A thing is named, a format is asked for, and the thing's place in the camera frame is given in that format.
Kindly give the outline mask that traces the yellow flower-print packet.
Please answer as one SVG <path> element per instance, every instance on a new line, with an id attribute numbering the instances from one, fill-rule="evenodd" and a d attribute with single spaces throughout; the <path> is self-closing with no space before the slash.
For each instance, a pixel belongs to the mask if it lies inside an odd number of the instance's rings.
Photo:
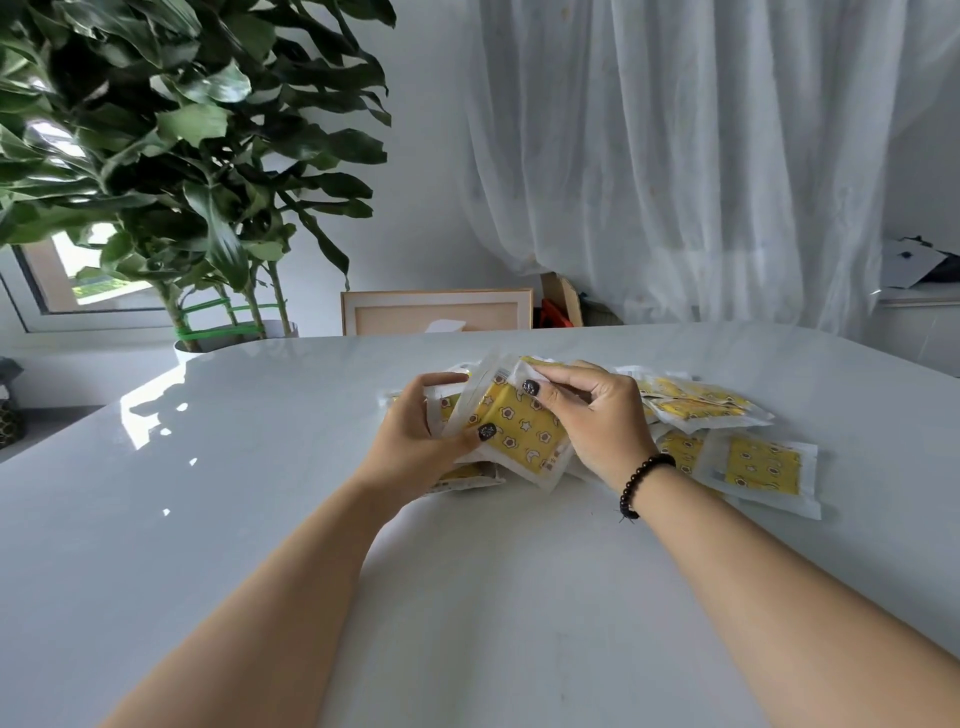
<path id="1" fill-rule="evenodd" d="M 541 360 L 493 351 L 466 368 L 465 382 L 428 391 L 427 424 L 432 436 L 486 429 L 489 439 L 459 457 L 456 465 L 489 463 L 533 483 L 555 489 L 574 449 L 559 419 L 524 389 L 546 379 L 534 369 Z"/>

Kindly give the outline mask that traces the white sheer curtain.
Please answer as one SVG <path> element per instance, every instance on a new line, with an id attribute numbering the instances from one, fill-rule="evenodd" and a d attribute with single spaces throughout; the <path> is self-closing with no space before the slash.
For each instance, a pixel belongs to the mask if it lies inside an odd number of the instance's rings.
<path id="1" fill-rule="evenodd" d="M 862 334 L 889 144 L 960 59 L 960 0 L 452 5 L 463 205 L 510 269 L 626 324 Z"/>

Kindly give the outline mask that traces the window with grey frame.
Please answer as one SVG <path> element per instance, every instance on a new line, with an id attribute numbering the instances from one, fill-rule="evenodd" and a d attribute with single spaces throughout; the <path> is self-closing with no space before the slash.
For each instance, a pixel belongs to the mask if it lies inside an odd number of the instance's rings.
<path id="1" fill-rule="evenodd" d="M 147 197 L 111 188 L 102 168 L 150 131 L 108 111 L 71 119 L 38 103 L 0 110 L 0 283 L 31 334 L 168 330 L 148 281 L 115 277 L 121 213 Z"/>

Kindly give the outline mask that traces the white paper sheets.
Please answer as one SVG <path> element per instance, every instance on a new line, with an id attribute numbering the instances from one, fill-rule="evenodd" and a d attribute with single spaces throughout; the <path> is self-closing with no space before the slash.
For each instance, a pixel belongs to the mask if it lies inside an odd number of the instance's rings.
<path id="1" fill-rule="evenodd" d="M 884 239 L 881 288 L 909 290 L 922 285 L 960 285 L 960 253 L 937 249 L 920 236 Z"/>

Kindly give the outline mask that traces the white side cabinet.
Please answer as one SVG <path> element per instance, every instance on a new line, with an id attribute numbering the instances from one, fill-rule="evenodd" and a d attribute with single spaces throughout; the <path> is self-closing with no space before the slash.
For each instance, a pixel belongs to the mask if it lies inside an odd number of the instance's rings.
<path id="1" fill-rule="evenodd" d="M 960 282 L 883 288 L 863 342 L 960 379 Z"/>

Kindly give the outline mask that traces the large green leafy plant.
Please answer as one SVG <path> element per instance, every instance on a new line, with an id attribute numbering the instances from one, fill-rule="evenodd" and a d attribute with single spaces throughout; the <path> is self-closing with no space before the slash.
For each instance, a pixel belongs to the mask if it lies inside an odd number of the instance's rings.
<path id="1" fill-rule="evenodd" d="M 394 28 L 391 0 L 0 0 L 0 250 L 65 235 L 75 281 L 148 285 L 198 354 L 225 310 L 238 341 L 295 333 L 279 264 L 300 229 L 344 277 L 318 215 L 368 219 L 341 164 L 385 164 L 379 60 L 349 20 Z"/>

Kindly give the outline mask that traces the person's right forearm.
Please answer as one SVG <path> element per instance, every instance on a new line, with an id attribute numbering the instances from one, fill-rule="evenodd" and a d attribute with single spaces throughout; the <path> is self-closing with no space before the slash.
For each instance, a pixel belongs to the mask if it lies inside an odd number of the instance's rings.
<path id="1" fill-rule="evenodd" d="M 778 728 L 960 728 L 960 660 L 674 467 L 627 504 Z"/>

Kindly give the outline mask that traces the person's left hand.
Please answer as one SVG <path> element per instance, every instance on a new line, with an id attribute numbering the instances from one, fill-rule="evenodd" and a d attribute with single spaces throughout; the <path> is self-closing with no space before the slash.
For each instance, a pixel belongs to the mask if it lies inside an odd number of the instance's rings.
<path id="1" fill-rule="evenodd" d="M 434 466 L 434 440 L 427 423 L 429 389 L 466 383 L 464 372 L 439 371 L 418 375 L 400 392 L 383 418 L 366 457 L 343 485 L 396 515 L 425 495 L 451 469 Z"/>

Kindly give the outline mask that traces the person's right hand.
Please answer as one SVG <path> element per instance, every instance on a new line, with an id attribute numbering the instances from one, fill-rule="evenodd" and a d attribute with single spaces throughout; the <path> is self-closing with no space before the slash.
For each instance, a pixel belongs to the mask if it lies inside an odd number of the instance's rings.
<path id="1" fill-rule="evenodd" d="M 572 413 L 560 424 L 582 465 L 620 495 L 635 472 L 659 454 L 636 381 L 584 361 L 532 368 L 534 380 L 572 394 Z"/>

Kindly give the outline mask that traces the person's left forearm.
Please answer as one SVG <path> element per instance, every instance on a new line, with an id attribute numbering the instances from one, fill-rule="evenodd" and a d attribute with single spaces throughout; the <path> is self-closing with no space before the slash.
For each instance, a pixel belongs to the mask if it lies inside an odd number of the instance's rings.
<path id="1" fill-rule="evenodd" d="M 346 481 L 99 728 L 315 728 L 366 557 L 430 487 Z"/>

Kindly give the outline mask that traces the wooden framed board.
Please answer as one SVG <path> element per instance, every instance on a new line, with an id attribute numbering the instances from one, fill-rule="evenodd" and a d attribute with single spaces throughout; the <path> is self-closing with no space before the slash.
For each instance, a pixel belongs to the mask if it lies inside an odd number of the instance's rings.
<path id="1" fill-rule="evenodd" d="M 530 331 L 532 288 L 342 292 L 345 336 Z"/>

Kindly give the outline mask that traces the green plant tie band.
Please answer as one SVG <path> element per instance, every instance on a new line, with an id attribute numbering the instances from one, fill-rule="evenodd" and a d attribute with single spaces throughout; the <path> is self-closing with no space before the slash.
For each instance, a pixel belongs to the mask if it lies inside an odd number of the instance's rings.
<path id="1" fill-rule="evenodd" d="M 196 328 L 189 315 L 211 309 L 222 309 L 229 322 L 224 325 Z M 253 339 L 290 337 L 299 333 L 296 324 L 289 320 L 286 301 L 273 303 L 237 304 L 232 298 L 210 298 L 177 309 L 174 323 L 175 338 L 179 342 L 198 342 L 216 337 L 251 336 Z"/>

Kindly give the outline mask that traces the dark patterned basket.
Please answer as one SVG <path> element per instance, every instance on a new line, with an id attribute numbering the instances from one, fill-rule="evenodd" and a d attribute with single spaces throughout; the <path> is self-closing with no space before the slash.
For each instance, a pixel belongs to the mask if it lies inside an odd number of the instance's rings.
<path id="1" fill-rule="evenodd" d="M 13 383 L 22 372 L 14 360 L 0 357 L 0 451 L 19 443 L 26 434 L 25 419 L 13 391 Z"/>

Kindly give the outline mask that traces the pile of yellow packets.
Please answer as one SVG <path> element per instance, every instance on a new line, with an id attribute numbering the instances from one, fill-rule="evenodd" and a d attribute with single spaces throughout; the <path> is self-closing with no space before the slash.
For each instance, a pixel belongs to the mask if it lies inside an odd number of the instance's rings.
<path id="1" fill-rule="evenodd" d="M 741 394 L 683 372 L 636 365 L 613 372 L 635 380 L 658 451 L 714 496 L 729 504 L 762 504 L 821 519 L 815 488 L 818 448 L 763 437 L 760 430 L 774 424 L 772 413 Z M 504 484 L 510 474 L 517 477 L 495 464 L 467 464 L 444 474 L 432 492 L 492 487 Z M 564 476 L 596 480 L 575 451 Z"/>

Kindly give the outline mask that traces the brown cardboard piece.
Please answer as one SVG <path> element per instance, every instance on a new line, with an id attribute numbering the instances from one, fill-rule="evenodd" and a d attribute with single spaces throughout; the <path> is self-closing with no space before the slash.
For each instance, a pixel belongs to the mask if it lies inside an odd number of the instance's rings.
<path id="1" fill-rule="evenodd" d="M 541 299 L 548 299 L 564 311 L 576 329 L 582 328 L 584 316 L 581 296 L 572 283 L 558 273 L 542 273 L 539 276 Z"/>

